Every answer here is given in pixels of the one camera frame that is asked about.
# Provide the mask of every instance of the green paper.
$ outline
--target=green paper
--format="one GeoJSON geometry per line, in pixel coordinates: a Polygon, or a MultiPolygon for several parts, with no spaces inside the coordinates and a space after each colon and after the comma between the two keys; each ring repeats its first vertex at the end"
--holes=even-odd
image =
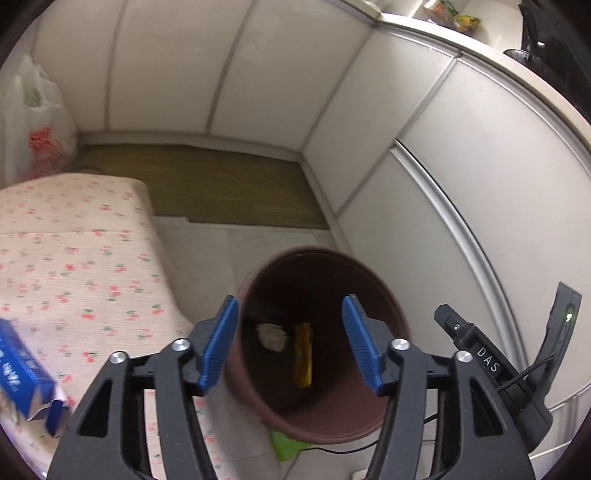
{"type": "Polygon", "coordinates": [[[271,431],[271,444],[273,445],[275,454],[277,454],[277,460],[280,462],[292,460],[298,452],[310,448],[309,443],[291,439],[285,433],[276,430],[271,431]]]}

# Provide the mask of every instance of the floral tablecloth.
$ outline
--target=floral tablecloth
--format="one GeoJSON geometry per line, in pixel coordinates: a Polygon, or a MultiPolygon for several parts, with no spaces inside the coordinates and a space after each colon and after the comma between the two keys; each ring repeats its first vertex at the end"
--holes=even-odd
{"type": "MultiPolygon", "coordinates": [[[[60,382],[75,407],[111,352],[154,353],[191,330],[161,262],[146,186],[131,179],[62,174],[0,191],[0,316],[60,382]]],[[[146,423],[153,475],[165,474],[153,393],[146,423]]],[[[220,480],[235,478],[196,399],[220,480]]],[[[0,423],[37,472],[57,441],[40,422],[0,423]]]]}

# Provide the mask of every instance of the olive green mat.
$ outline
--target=olive green mat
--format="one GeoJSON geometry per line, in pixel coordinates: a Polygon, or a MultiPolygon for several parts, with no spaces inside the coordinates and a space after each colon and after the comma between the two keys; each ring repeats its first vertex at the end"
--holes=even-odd
{"type": "Polygon", "coordinates": [[[185,145],[90,145],[70,170],[143,181],[155,215],[327,229],[295,162],[185,145]]]}

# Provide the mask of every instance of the blue gripper pad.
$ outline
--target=blue gripper pad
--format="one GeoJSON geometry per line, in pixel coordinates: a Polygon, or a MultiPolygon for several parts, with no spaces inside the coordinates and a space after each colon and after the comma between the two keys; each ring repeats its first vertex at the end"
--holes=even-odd
{"type": "Polygon", "coordinates": [[[217,324],[201,355],[201,376],[197,386],[203,395],[217,384],[222,374],[222,368],[228,358],[230,345],[238,326],[238,311],[236,299],[227,297],[215,318],[217,324]]]}
{"type": "Polygon", "coordinates": [[[343,299],[342,316],[363,381],[377,396],[380,396],[384,386],[382,372],[385,367],[382,354],[385,350],[381,352],[378,349],[372,334],[384,336],[382,340],[386,342],[392,339],[392,334],[384,322],[367,317],[355,295],[349,295],[343,299]]]}

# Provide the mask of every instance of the tile floor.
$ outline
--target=tile floor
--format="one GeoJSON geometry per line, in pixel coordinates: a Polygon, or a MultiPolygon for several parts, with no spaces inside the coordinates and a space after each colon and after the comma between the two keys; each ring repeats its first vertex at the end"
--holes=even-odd
{"type": "MultiPolygon", "coordinates": [[[[178,307],[192,322],[215,315],[223,298],[236,294],[250,271],[272,255],[300,245],[334,247],[328,231],[205,225],[170,217],[156,217],[155,224],[170,263],[171,288],[178,307]]],[[[239,480],[284,479],[291,462],[278,463],[268,430],[223,383],[209,394],[208,405],[218,442],[234,462],[239,480]]],[[[332,448],[354,449],[376,438],[377,433],[332,448]]],[[[354,471],[367,468],[372,452],[303,452],[288,478],[348,480],[354,471]]]]}

